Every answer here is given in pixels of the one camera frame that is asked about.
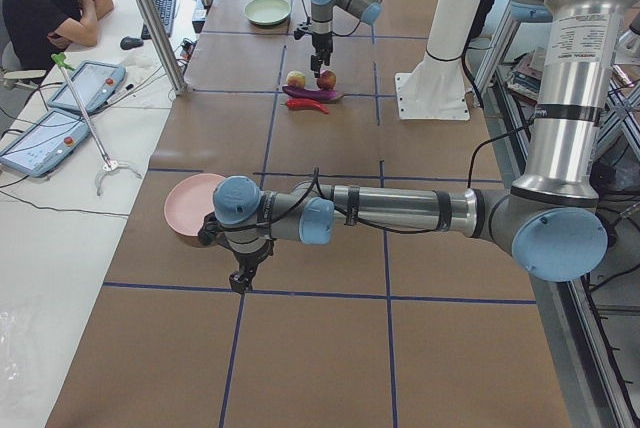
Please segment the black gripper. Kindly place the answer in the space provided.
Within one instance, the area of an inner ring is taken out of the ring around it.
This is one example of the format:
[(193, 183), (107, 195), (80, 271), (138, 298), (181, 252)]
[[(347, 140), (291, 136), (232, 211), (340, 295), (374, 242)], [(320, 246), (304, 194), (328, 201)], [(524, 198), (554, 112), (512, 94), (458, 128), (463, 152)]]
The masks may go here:
[(261, 237), (248, 226), (238, 231), (224, 227), (213, 212), (204, 217), (197, 237), (204, 246), (219, 246), (233, 253), (239, 265), (238, 270), (229, 276), (233, 292), (252, 291), (259, 265), (273, 255), (273, 240)]
[(310, 57), (310, 66), (313, 73), (320, 76), (322, 71), (330, 65), (330, 55), (333, 52), (333, 26), (332, 22), (317, 22), (314, 20), (300, 23), (294, 30), (294, 38), (301, 39), (305, 35), (312, 38), (312, 46), (315, 54)]

